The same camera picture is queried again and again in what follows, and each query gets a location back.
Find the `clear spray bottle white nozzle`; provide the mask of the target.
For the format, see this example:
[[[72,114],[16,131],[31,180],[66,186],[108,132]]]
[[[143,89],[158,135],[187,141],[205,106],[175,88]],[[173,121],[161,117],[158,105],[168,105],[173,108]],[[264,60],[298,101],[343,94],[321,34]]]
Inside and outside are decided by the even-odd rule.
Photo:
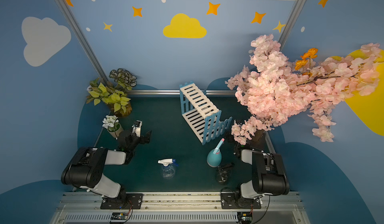
[[[165,179],[172,179],[175,176],[178,166],[175,159],[158,160],[158,164],[163,165],[162,174]]]

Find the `blue white slatted shelf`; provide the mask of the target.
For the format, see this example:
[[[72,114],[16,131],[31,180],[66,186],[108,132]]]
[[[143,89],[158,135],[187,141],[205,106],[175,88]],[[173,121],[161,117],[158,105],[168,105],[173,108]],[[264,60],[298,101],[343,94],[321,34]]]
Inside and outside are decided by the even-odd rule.
[[[194,82],[180,85],[181,113],[202,145],[230,130],[232,117],[221,121],[221,110]]]

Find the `teal watering bottle pink collar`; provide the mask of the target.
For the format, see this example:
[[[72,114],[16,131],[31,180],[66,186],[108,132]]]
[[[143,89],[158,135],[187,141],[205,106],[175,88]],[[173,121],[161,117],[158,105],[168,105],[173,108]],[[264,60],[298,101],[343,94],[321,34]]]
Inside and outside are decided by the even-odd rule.
[[[222,138],[218,145],[212,149],[207,156],[207,163],[210,167],[216,168],[220,165],[222,161],[222,153],[220,151],[220,147],[224,143],[225,139]]]

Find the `dark smoky spray bottle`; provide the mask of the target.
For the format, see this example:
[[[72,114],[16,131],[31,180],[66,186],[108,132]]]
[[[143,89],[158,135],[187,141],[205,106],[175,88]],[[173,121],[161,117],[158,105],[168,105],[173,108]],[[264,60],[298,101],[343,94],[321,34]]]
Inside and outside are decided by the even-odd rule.
[[[234,166],[235,164],[233,162],[218,166],[216,181],[222,185],[226,184],[228,182],[228,179],[232,173],[232,169],[234,168]]]

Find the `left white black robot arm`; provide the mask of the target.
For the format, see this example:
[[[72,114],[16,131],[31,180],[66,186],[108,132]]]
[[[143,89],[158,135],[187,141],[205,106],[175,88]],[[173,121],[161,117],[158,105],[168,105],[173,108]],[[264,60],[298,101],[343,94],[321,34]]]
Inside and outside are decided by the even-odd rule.
[[[135,155],[139,144],[147,144],[151,140],[152,131],[145,135],[137,135],[133,130],[126,130],[118,137],[118,149],[81,147],[74,154],[61,175],[64,185],[86,189],[103,196],[105,199],[115,199],[125,202],[125,188],[104,175],[106,165],[127,165]]]

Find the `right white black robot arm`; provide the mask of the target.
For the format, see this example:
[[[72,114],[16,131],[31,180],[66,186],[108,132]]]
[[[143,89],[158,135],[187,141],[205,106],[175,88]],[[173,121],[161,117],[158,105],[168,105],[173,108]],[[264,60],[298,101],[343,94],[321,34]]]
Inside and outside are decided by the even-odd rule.
[[[235,146],[234,154],[252,166],[251,180],[236,189],[237,198],[255,200],[263,195],[280,196],[290,192],[283,158],[280,154]]]

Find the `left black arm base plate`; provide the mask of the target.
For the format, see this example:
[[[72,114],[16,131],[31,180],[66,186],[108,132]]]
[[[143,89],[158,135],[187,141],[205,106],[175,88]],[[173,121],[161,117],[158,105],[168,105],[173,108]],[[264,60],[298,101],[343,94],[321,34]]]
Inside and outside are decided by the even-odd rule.
[[[103,198],[101,210],[139,210],[142,206],[144,194],[126,193],[125,196],[117,198]]]

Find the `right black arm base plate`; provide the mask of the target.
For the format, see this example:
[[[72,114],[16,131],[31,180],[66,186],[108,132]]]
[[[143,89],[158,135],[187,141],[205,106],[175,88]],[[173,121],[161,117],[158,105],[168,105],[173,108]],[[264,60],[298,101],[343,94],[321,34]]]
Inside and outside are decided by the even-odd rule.
[[[234,193],[220,194],[222,209],[261,209],[259,199],[246,199]]]

